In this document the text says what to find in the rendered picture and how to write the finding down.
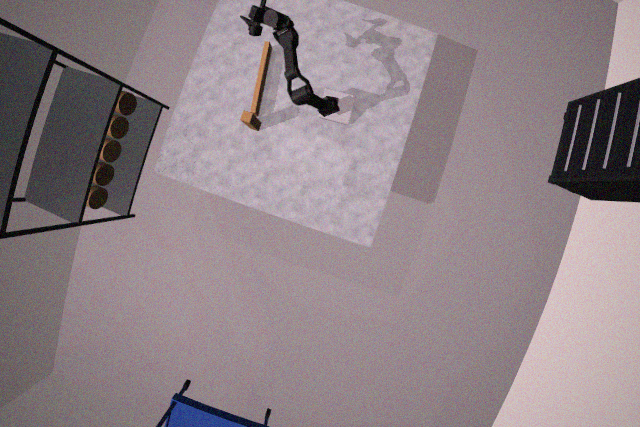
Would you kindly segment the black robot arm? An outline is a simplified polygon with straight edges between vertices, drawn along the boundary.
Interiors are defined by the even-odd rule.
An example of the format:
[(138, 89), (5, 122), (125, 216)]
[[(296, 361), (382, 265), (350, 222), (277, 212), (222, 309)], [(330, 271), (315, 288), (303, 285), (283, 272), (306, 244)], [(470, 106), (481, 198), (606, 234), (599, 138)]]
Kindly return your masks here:
[[(260, 24), (271, 26), (273, 30), (272, 34), (277, 42), (284, 49), (285, 57), (285, 72), (284, 76), (287, 79), (287, 91), (291, 97), (291, 100), (295, 105), (308, 104), (318, 109), (318, 112), (322, 116), (328, 116), (340, 111), (338, 101), (339, 98), (326, 96), (320, 98), (315, 95), (309, 81), (302, 76), (297, 60), (296, 48), (299, 45), (299, 36), (294, 28), (294, 23), (288, 17), (280, 12), (272, 9), (266, 9), (263, 6), (257, 7), (252, 5), (248, 17), (251, 18), (251, 26), (259, 28)], [(285, 31), (286, 30), (286, 31)], [(285, 31), (285, 32), (284, 32)], [(282, 33), (283, 32), (283, 33)], [(292, 90), (292, 80), (299, 77), (305, 83), (299, 89)]]

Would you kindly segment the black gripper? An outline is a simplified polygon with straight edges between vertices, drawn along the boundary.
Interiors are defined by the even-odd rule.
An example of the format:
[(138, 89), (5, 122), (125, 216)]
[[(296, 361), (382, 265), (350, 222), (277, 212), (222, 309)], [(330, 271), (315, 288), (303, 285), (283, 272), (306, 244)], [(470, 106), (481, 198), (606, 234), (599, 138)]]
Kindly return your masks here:
[[(263, 7), (265, 7), (266, 9), (270, 9), (269, 7), (267, 7), (267, 6), (265, 6), (265, 5), (266, 5), (266, 0), (261, 0), (261, 5), (260, 5), (260, 6), (263, 6)], [(261, 7), (261, 8), (263, 8), (263, 7)], [(262, 26), (259, 26), (259, 28), (256, 28), (255, 26), (251, 26), (250, 19), (245, 18), (245, 17), (244, 17), (244, 16), (242, 16), (242, 15), (241, 15), (240, 17), (244, 20), (244, 22), (245, 22), (245, 23), (247, 23), (247, 25), (248, 25), (248, 27), (249, 27), (249, 28), (248, 28), (249, 35), (251, 35), (251, 36), (260, 36), (260, 35), (261, 35), (261, 33), (262, 33), (262, 28), (263, 28)]]

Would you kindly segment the light brown wooden board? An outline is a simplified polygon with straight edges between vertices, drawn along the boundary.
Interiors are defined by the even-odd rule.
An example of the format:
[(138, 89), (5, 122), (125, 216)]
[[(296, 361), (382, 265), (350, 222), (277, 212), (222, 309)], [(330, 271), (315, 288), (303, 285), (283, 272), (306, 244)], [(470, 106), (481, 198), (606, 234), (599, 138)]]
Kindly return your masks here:
[(255, 83), (253, 100), (252, 100), (251, 111), (250, 111), (255, 115), (255, 117), (258, 117), (259, 109), (261, 107), (266, 75), (268, 70), (268, 64), (269, 64), (271, 53), (272, 53), (271, 43), (268, 41), (264, 41), (262, 57), (261, 57), (258, 77)]

